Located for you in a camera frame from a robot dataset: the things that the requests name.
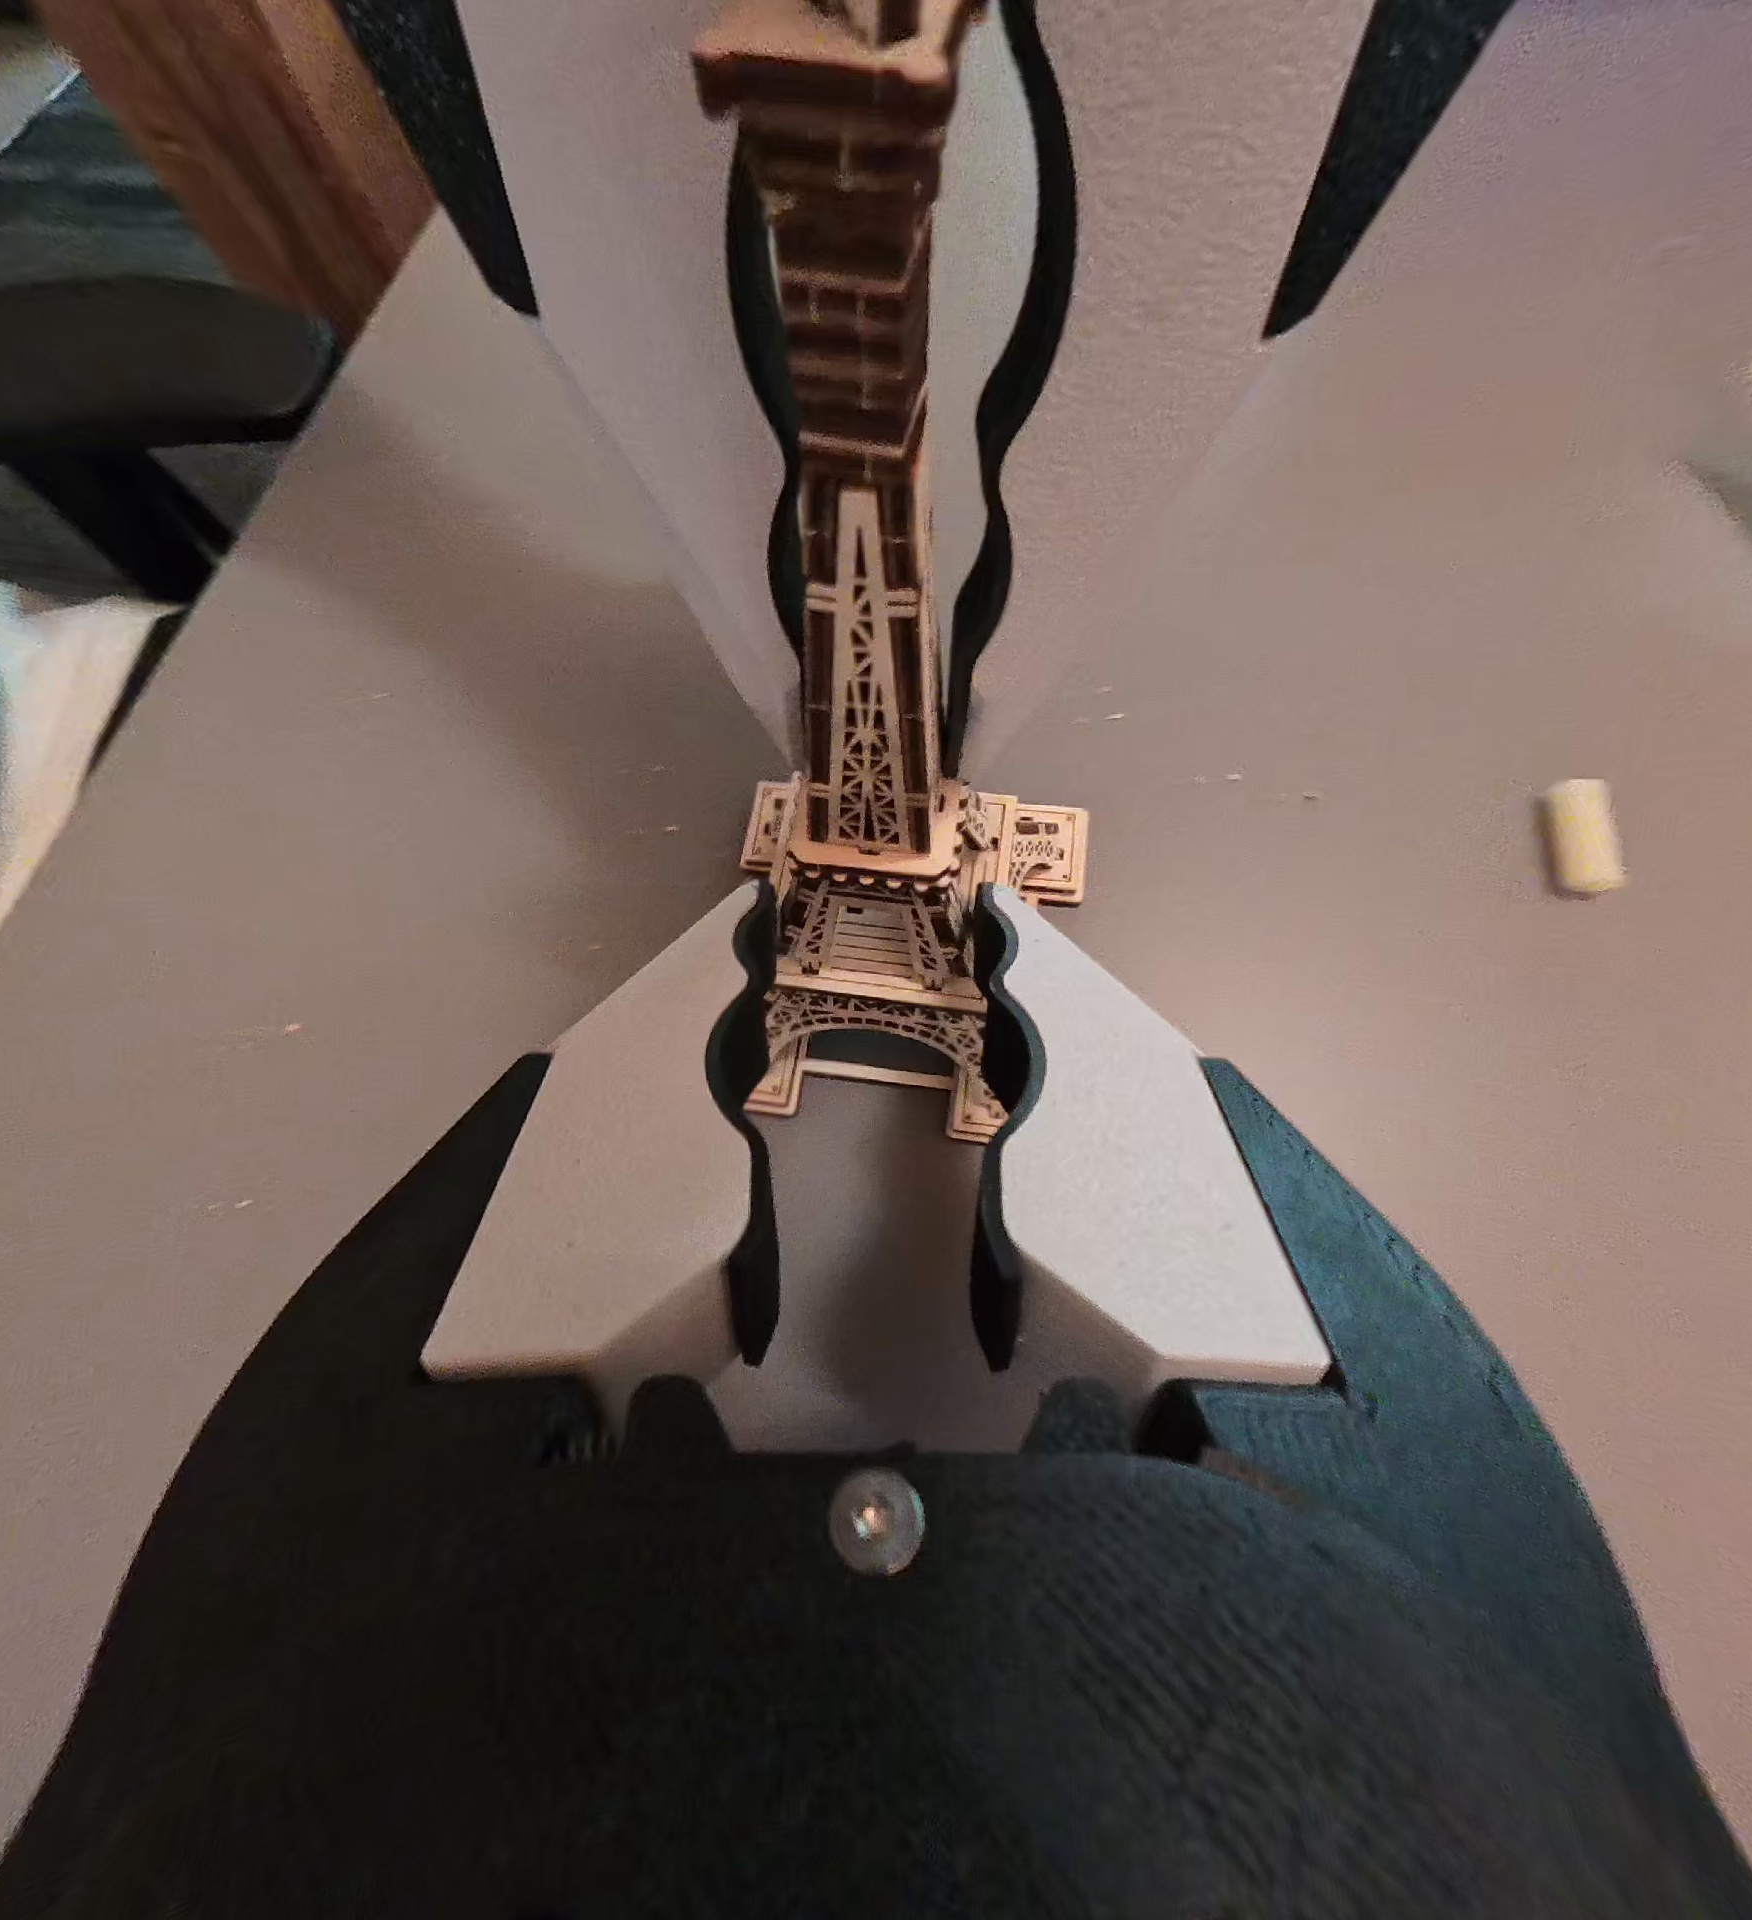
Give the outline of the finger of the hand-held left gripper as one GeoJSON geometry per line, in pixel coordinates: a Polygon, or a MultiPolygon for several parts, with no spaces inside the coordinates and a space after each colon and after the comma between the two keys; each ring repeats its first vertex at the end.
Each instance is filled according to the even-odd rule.
{"type": "Polygon", "coordinates": [[[717,669],[789,741],[795,651],[767,539],[778,442],[724,276],[732,126],[695,101],[702,0],[465,0],[459,39],[536,323],[665,529],[717,669]]]}
{"type": "Polygon", "coordinates": [[[1015,733],[1106,632],[1118,580],[1259,362],[1358,0],[1031,7],[1074,164],[1074,280],[1005,460],[1008,608],[965,733],[1015,733]]]}

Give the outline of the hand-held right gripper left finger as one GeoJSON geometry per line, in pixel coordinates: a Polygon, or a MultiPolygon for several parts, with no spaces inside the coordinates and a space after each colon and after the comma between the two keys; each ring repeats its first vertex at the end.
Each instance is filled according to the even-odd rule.
{"type": "Polygon", "coordinates": [[[434,1381],[717,1381],[739,1364],[726,1259],[753,1140],[708,1086],[717,1018],[753,992],[732,886],[558,1032],[540,1086],[424,1337],[434,1381]]]}

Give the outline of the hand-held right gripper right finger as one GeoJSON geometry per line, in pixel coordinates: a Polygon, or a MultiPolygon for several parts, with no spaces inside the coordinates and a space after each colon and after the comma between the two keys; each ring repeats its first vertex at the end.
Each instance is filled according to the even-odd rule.
{"type": "Polygon", "coordinates": [[[977,898],[984,1146],[971,1325],[1044,1381],[1324,1381],[1332,1348],[1202,1054],[1021,898],[977,898]]]}

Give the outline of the wooden tower model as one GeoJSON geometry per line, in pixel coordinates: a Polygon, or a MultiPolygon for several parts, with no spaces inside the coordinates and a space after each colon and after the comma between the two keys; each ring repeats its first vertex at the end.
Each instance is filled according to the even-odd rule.
{"type": "Polygon", "coordinates": [[[1001,463],[1044,369],[981,400],[984,554],[941,669],[927,483],[927,308],[962,39],[984,7],[724,7],[695,97],[732,119],[726,294],[775,420],[786,491],[769,594],[797,657],[795,774],[759,782],[742,868],[775,892],[758,1117],[815,1072],[946,1086],[946,1134],[984,1146],[981,886],[1081,907],[1081,807],[962,779],[965,686],[1008,594],[1001,463]]]}

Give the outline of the grey desk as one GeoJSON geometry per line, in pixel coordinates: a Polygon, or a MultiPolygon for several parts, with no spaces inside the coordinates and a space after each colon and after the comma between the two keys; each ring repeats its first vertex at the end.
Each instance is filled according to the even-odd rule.
{"type": "MultiPolygon", "coordinates": [[[[1752,7],[1518,7],[989,757],[1094,820],[1058,924],[1512,1356],[1752,1853],[1746,377],[1752,7]]],[[[430,230],[0,932],[0,1847],[236,1364],[769,757],[430,230]]]]}

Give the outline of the black office chair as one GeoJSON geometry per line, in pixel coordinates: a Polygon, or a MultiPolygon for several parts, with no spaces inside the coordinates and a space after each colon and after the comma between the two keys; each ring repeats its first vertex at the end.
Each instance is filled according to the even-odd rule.
{"type": "Polygon", "coordinates": [[[290,442],[337,362],[325,323],[212,280],[0,288],[0,469],[146,599],[190,605],[232,533],[155,451],[290,442]]]}

